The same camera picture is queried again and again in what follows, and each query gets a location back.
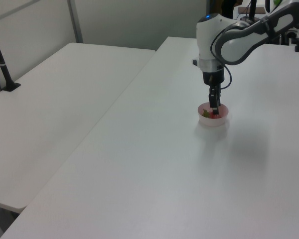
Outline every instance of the pink bowl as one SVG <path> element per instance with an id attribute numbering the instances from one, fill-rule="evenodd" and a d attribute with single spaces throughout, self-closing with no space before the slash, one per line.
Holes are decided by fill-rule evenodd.
<path id="1" fill-rule="evenodd" d="M 228 108 L 225 105 L 221 104 L 218 109 L 219 109 L 219 114 L 221 116 L 220 119 L 206 118 L 206 117 L 202 116 L 202 114 L 204 113 L 204 110 L 207 110 L 209 112 L 209 111 L 212 111 L 212 109 L 209 105 L 209 102 L 201 104 L 198 107 L 199 121 L 202 124 L 210 126 L 210 127 L 217 127 L 217 126 L 224 124 L 226 121 L 227 115 L 228 115 Z"/>

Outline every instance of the white table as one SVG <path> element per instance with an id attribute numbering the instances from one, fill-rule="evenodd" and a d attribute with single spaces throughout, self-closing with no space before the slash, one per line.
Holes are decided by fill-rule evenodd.
<path id="1" fill-rule="evenodd" d="M 299 239 L 299 53 L 230 67 L 218 128 L 197 54 L 168 38 L 2 239 Z"/>
<path id="2" fill-rule="evenodd" d="M 0 92 L 0 207 L 27 206 L 153 54 L 71 43 Z"/>

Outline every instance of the green object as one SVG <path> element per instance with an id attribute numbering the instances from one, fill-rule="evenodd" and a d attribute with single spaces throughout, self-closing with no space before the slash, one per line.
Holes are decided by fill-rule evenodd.
<path id="1" fill-rule="evenodd" d="M 210 117 L 210 113 L 207 110 L 204 110 L 202 116 L 209 118 Z"/>
<path id="2" fill-rule="evenodd" d="M 282 0 L 274 0 L 274 5 L 278 5 Z"/>

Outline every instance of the robotic arm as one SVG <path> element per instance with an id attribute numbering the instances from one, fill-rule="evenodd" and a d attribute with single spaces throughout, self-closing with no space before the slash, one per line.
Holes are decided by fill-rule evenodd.
<path id="1" fill-rule="evenodd" d="M 193 64 L 203 72 L 209 85 L 209 102 L 214 114 L 219 114 L 221 83 L 225 64 L 242 63 L 260 45 L 288 31 L 299 23 L 299 0 L 283 2 L 270 15 L 253 25 L 211 14 L 197 24 L 199 58 Z"/>

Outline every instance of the black clamp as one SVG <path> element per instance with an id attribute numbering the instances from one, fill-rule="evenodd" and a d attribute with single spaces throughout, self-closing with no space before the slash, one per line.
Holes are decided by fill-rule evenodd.
<path id="1" fill-rule="evenodd" d="M 264 16 L 260 19 L 262 26 L 264 27 L 265 32 L 267 33 L 269 39 L 273 39 L 276 36 L 276 32 L 272 27 L 271 21 L 267 16 Z"/>

